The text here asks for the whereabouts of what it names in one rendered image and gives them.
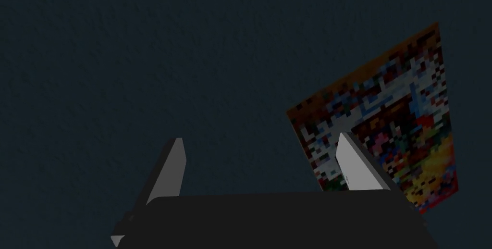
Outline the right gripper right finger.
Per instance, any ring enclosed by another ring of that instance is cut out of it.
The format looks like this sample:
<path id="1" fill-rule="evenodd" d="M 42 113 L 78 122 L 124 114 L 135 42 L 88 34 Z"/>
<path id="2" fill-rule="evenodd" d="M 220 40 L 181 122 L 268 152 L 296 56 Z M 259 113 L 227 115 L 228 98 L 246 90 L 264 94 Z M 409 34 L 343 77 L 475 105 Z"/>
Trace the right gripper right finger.
<path id="1" fill-rule="evenodd" d="M 349 190 L 400 190 L 353 133 L 339 135 L 335 156 Z"/>

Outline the colourful book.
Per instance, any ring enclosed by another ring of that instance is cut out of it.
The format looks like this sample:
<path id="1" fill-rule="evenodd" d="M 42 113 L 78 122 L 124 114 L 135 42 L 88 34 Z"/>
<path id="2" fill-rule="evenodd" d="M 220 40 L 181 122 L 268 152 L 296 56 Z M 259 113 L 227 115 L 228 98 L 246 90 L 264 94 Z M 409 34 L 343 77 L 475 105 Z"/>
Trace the colourful book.
<path id="1" fill-rule="evenodd" d="M 438 23 L 287 111 L 323 191 L 346 190 L 336 163 L 353 133 L 421 213 L 458 191 Z"/>

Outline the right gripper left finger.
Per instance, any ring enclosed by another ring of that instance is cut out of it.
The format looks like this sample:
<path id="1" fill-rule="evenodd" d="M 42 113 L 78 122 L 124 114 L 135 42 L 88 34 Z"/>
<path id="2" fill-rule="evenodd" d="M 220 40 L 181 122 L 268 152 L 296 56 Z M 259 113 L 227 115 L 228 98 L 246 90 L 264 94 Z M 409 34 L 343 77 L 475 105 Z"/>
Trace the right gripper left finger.
<path id="1" fill-rule="evenodd" d="M 137 198 L 135 210 L 145 207 L 158 197 L 179 196 L 185 167 L 186 154 L 183 139 L 169 139 Z"/>

